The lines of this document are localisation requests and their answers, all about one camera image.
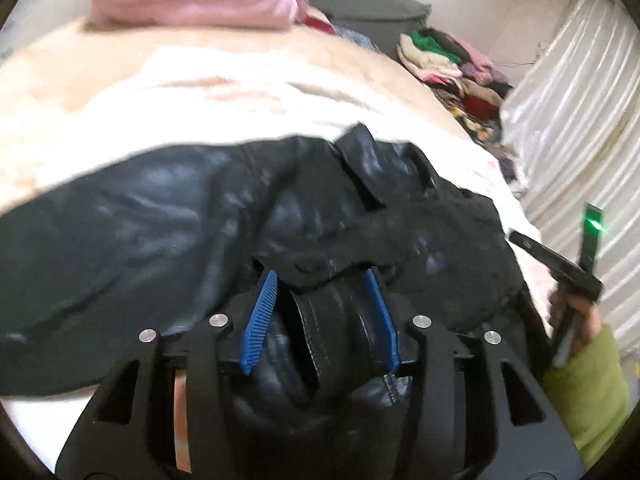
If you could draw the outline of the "green right sleeve forearm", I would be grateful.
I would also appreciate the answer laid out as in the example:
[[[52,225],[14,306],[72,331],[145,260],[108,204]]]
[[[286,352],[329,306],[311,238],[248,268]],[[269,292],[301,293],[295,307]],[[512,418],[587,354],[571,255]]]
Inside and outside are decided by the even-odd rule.
[[[566,367],[548,370],[542,388],[591,468],[629,416],[630,394],[612,328],[603,326]]]

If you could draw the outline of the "person's right hand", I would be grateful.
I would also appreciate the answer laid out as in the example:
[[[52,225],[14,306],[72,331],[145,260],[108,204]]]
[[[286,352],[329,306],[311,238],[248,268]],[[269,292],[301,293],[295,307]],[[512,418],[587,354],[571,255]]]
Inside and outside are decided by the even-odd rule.
[[[568,361],[587,344],[594,341],[602,330],[598,307],[577,292],[558,287],[548,297],[548,322],[553,336],[560,337],[560,348],[555,361]]]

